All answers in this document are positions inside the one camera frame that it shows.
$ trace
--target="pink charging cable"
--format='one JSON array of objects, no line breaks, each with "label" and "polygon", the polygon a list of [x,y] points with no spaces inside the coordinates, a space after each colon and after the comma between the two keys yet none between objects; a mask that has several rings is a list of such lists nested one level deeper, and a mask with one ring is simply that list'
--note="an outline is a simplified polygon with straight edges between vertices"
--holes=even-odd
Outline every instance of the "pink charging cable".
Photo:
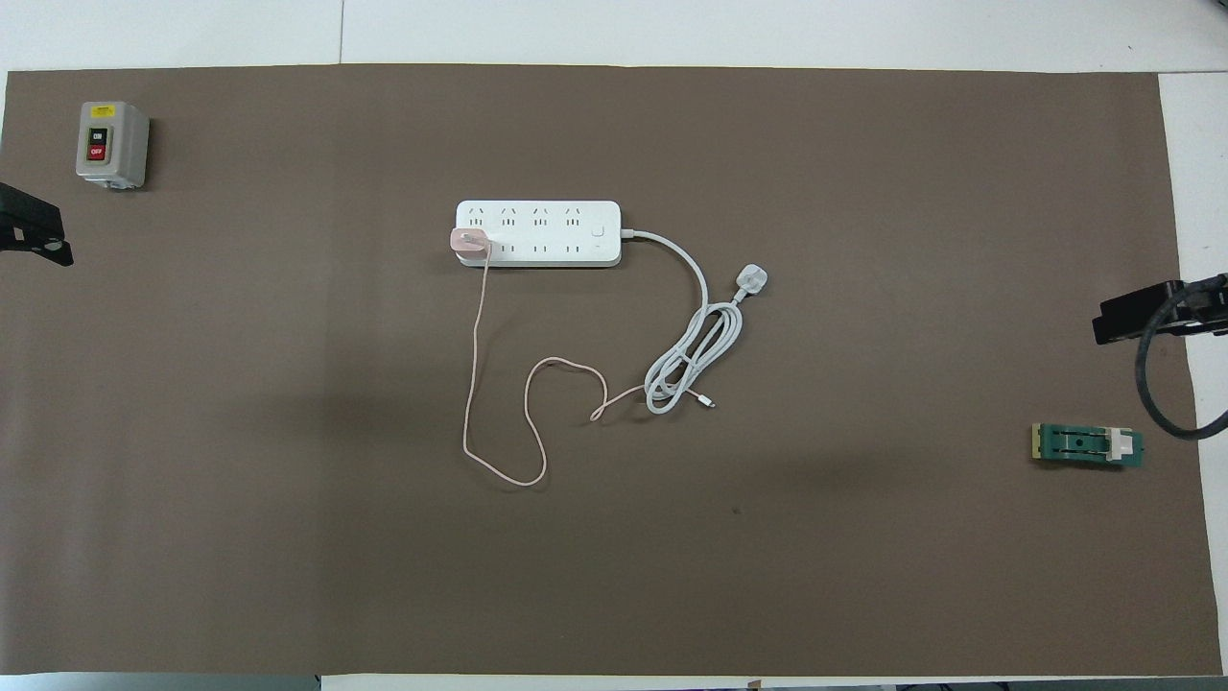
[{"label": "pink charging cable", "polygon": [[[532,487],[538,482],[540,482],[543,477],[545,477],[546,465],[549,463],[546,459],[545,444],[542,442],[542,434],[538,432],[537,425],[533,423],[533,416],[529,415],[529,387],[533,384],[533,377],[537,376],[538,372],[550,366],[564,366],[572,368],[575,371],[587,372],[593,377],[596,377],[597,380],[602,384],[602,405],[597,406],[597,409],[594,409],[593,412],[589,414],[588,416],[589,422],[597,422],[598,420],[600,420],[602,415],[605,412],[605,409],[610,407],[612,405],[616,404],[624,398],[635,394],[636,392],[642,392],[643,385],[641,384],[639,387],[632,387],[631,389],[628,389],[626,392],[610,399],[609,385],[607,385],[605,378],[602,376],[602,373],[597,372],[597,369],[591,368],[588,366],[582,366],[580,363],[573,363],[566,358],[559,358],[554,356],[548,358],[542,358],[540,361],[538,361],[535,366],[533,366],[533,368],[529,371],[529,374],[524,378],[524,422],[528,423],[529,430],[533,432],[533,438],[537,439],[538,443],[538,452],[540,452],[542,454],[542,470],[538,471],[537,477],[529,481],[516,480],[515,477],[511,477],[503,471],[496,469],[494,465],[491,465],[489,461],[486,461],[478,454],[474,454],[473,450],[469,449],[469,415],[473,409],[473,395],[478,385],[478,326],[479,324],[481,324],[481,308],[486,303],[486,277],[490,274],[490,241],[486,238],[486,233],[481,228],[457,227],[452,230],[451,244],[452,249],[456,250],[462,257],[472,259],[475,259],[478,257],[484,258],[481,266],[481,291],[479,292],[478,296],[478,315],[474,317],[473,319],[473,360],[469,366],[469,396],[465,399],[464,403],[464,432],[462,434],[460,448],[464,450],[464,454],[467,457],[481,464],[483,468],[492,473],[500,480],[515,485],[517,487]],[[701,399],[699,394],[691,392],[690,389],[688,389],[686,393],[690,394],[691,396],[695,396],[696,399]]]}]

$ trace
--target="power outlet socket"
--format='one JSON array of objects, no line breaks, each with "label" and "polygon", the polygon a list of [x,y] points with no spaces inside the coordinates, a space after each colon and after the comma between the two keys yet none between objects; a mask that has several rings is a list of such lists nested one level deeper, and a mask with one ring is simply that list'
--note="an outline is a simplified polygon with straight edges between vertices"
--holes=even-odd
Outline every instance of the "power outlet socket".
[{"label": "power outlet socket", "polygon": [[[614,201],[468,200],[457,204],[454,227],[486,233],[491,266],[613,266],[623,258],[623,214]],[[467,266],[485,263],[457,258]]]}]

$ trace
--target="black cable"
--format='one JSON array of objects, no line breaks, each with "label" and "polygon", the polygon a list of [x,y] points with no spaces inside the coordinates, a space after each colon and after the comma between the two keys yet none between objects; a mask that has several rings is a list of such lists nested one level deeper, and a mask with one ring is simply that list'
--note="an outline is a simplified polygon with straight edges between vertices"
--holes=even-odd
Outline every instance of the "black cable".
[{"label": "black cable", "polygon": [[1151,340],[1156,336],[1159,324],[1168,317],[1173,307],[1187,299],[1190,295],[1219,290],[1226,282],[1228,282],[1228,274],[1185,284],[1156,309],[1156,313],[1147,320],[1147,325],[1143,326],[1143,331],[1138,336],[1138,355],[1135,356],[1135,387],[1138,389],[1138,399],[1142,400],[1143,407],[1147,409],[1147,415],[1156,421],[1156,425],[1178,439],[1189,439],[1192,442],[1219,434],[1224,430],[1228,430],[1228,411],[1224,411],[1223,415],[1211,421],[1206,427],[1197,430],[1178,427],[1173,421],[1164,417],[1164,414],[1159,412],[1159,409],[1156,407],[1156,401],[1151,396],[1151,389],[1147,387],[1147,353],[1151,351]]}]

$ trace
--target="white table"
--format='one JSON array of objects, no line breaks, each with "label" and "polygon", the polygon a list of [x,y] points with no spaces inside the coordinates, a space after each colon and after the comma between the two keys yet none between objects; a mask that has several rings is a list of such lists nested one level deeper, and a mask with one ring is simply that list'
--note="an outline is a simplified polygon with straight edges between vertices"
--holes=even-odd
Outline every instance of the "white table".
[{"label": "white table", "polygon": [[[1181,277],[1228,270],[1228,10],[1212,0],[0,0],[0,75],[336,63],[1162,72]],[[20,135],[0,133],[0,146]],[[1205,425],[1228,409],[1228,338],[1190,338],[1186,345]],[[1200,453],[1228,660],[1228,434],[1203,442]],[[324,685],[330,691],[597,690],[748,681],[352,675],[327,677]],[[776,686],[896,681],[922,680],[770,680]]]}]

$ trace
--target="white power cable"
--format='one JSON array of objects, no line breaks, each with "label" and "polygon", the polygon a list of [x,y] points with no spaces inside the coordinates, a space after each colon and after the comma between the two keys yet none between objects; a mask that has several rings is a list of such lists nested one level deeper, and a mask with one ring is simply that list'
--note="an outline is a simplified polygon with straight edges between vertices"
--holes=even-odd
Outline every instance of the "white power cable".
[{"label": "white power cable", "polygon": [[[738,275],[738,291],[733,297],[728,302],[712,303],[707,301],[707,280],[704,277],[704,271],[685,249],[666,237],[642,230],[624,230],[623,237],[652,239],[673,249],[695,271],[695,279],[699,281],[699,308],[691,314],[686,330],[643,376],[646,404],[650,411],[659,416],[673,410],[699,376],[732,347],[742,333],[742,309],[738,308],[738,302],[748,293],[759,292],[768,280],[768,272],[755,264],[747,264]],[[716,320],[700,338],[704,322],[713,315]],[[705,405],[713,406],[710,400],[705,401]]]}]

